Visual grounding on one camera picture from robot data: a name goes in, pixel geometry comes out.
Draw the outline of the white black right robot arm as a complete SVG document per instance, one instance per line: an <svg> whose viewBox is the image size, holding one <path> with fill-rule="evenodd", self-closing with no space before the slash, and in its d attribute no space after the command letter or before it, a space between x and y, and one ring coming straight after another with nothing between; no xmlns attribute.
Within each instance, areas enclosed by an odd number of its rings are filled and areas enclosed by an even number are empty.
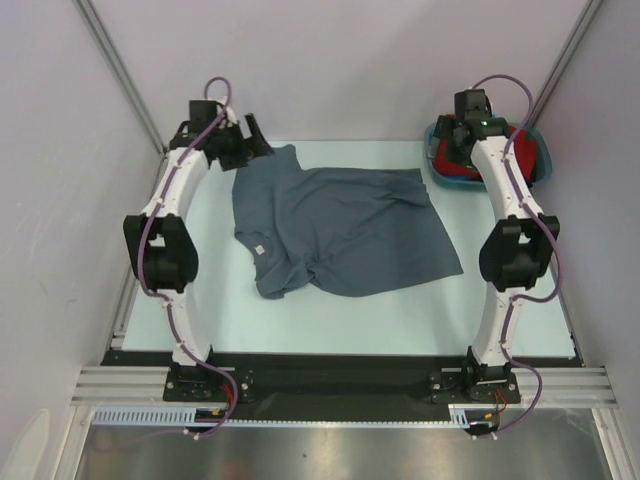
<svg viewBox="0 0 640 480"><path fill-rule="evenodd" d="M517 159L517 132L494 116L484 90L454 96L454 112L439 116L430 154L475 169L489 195L495 226L479 252L486 297L478 333L458 371L430 376L436 402L518 402L511 350L515 326L531 289L542 278L560 232L557 217L535 201Z"/></svg>

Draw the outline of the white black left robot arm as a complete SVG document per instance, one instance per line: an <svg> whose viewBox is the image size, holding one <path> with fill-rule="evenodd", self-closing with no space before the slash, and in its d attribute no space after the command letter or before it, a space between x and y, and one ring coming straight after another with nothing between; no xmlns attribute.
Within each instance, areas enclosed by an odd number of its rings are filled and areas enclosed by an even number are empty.
<svg viewBox="0 0 640 480"><path fill-rule="evenodd" d="M206 365L211 344L198 332L193 283L199 255L186 225L194 195L218 163L226 172L243 168L274 149L263 136L254 115L244 116L249 135L230 106L228 95L189 102L189 118L170 141L165 171L141 213L128 215L123 232L131 269L143 292L157 299L173 337L173 362L196 366L186 377L186 387L197 398L214 397L221 376Z"/></svg>

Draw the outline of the grey blue t shirt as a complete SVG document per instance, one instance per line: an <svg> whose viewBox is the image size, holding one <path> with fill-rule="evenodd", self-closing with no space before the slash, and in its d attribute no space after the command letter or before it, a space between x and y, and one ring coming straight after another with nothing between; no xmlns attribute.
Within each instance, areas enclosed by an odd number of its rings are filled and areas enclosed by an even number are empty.
<svg viewBox="0 0 640 480"><path fill-rule="evenodd" d="M463 272L417 168L302 169L285 145L237 171L232 204L265 299L308 284L365 297Z"/></svg>

